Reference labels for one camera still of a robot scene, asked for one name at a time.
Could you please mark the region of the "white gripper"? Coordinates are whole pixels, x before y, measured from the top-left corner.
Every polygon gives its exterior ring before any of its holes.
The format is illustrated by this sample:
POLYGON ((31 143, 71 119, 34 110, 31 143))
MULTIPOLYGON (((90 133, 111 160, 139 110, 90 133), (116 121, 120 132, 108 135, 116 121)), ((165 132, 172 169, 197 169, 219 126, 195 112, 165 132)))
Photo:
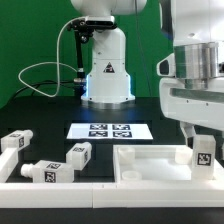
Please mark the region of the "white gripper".
POLYGON ((188 147, 193 147, 194 125, 224 131, 224 77, 210 79, 207 90, 188 90, 178 79, 162 78, 159 93, 164 116, 181 121, 188 147))

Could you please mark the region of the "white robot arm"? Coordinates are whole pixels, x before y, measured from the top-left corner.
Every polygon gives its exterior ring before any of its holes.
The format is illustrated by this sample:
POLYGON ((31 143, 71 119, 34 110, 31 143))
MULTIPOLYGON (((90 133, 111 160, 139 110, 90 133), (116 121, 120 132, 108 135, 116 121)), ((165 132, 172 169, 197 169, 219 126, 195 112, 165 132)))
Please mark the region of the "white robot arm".
MULTIPOLYGON (((94 39, 92 70, 82 101, 106 107, 134 97, 125 70, 125 35, 116 15, 143 10, 147 0, 71 0, 82 16, 73 22, 80 40, 94 39)), ((165 117, 178 120, 188 144, 208 143, 196 126, 224 133, 224 0, 158 0, 160 28, 173 53, 157 65, 165 117)))

